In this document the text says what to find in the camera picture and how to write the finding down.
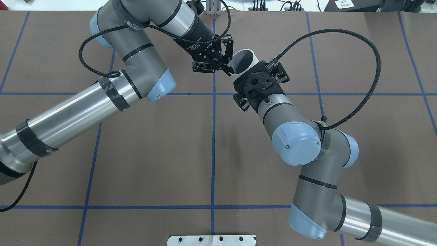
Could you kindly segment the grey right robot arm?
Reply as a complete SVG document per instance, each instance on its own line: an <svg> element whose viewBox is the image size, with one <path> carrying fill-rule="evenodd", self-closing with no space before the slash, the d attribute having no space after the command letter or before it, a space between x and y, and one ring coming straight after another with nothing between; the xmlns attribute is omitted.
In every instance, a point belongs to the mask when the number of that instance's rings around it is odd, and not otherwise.
<svg viewBox="0 0 437 246"><path fill-rule="evenodd" d="M253 58L231 62L235 100L243 110L256 111L281 159L301 166L290 227L317 240L334 231L384 246L435 246L435 223L338 193L342 169L359 155L356 140L337 129L322 130L322 121L301 115L276 80L285 73L264 64Z"/></svg>

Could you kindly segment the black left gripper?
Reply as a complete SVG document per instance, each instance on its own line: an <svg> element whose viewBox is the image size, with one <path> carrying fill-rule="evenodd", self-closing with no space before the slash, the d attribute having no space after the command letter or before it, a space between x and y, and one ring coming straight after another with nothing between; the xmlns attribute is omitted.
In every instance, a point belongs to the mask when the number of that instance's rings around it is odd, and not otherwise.
<svg viewBox="0 0 437 246"><path fill-rule="evenodd" d="M228 76L234 75L230 65L234 56L231 34L220 38L202 20L195 20L187 33L174 41L192 57L193 72L215 73L221 70Z"/></svg>

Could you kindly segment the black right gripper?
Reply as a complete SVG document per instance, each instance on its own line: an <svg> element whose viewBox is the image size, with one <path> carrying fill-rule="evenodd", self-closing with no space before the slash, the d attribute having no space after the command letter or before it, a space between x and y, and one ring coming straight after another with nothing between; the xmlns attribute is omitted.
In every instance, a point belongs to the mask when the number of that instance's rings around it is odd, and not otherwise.
<svg viewBox="0 0 437 246"><path fill-rule="evenodd" d="M266 61L259 61L234 81L233 99L242 111L251 107L257 112L261 102L270 101L270 95L285 95L280 83L290 81L288 74L279 62L272 67L267 65Z"/></svg>

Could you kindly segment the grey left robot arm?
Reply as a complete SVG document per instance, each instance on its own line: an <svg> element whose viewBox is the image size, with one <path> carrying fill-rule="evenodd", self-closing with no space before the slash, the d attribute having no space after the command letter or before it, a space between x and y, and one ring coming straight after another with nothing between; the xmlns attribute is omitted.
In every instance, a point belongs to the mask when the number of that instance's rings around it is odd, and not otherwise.
<svg viewBox="0 0 437 246"><path fill-rule="evenodd" d="M233 39L217 35L199 18L197 7L182 0L110 0L90 21L92 37L112 47L125 68L101 73L87 89L55 107L27 119L1 135L1 185L28 173L35 162L132 104L154 102L172 92L176 82L146 29L169 35L193 58L193 71L234 73L229 66Z"/></svg>

